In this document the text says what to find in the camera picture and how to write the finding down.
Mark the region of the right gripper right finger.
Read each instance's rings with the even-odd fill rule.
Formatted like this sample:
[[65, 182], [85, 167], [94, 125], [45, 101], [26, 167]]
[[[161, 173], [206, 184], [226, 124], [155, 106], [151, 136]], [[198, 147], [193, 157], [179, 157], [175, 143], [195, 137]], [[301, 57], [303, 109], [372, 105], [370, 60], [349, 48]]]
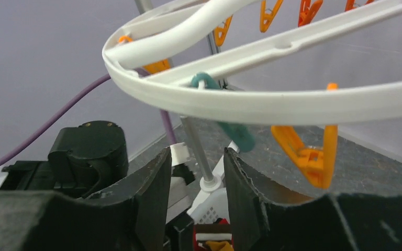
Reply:
[[290, 190], [224, 150], [235, 250], [402, 250], [402, 195]]

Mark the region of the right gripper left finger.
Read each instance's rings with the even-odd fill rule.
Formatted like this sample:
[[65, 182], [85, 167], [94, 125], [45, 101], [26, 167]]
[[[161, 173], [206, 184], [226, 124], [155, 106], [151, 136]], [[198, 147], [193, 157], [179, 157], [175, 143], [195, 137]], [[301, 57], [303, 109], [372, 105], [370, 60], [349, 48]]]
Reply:
[[171, 164], [164, 148], [88, 199], [0, 191], [0, 250], [162, 250]]

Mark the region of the mustard yellow striped sock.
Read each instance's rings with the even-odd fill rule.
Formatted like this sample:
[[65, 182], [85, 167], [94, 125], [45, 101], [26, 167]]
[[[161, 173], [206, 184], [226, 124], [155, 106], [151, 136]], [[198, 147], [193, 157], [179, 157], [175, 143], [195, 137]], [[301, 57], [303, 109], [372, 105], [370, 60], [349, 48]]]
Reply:
[[193, 230], [193, 250], [234, 251], [229, 222], [218, 218], [214, 223], [196, 224]]

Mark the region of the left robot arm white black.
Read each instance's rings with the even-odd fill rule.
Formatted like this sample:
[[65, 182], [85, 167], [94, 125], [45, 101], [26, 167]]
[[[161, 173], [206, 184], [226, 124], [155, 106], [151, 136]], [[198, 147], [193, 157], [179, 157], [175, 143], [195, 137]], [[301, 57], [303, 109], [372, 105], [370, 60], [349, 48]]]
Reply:
[[111, 121], [91, 121], [61, 129], [46, 161], [5, 166], [0, 191], [53, 190], [86, 198], [126, 177], [128, 167], [123, 129]]

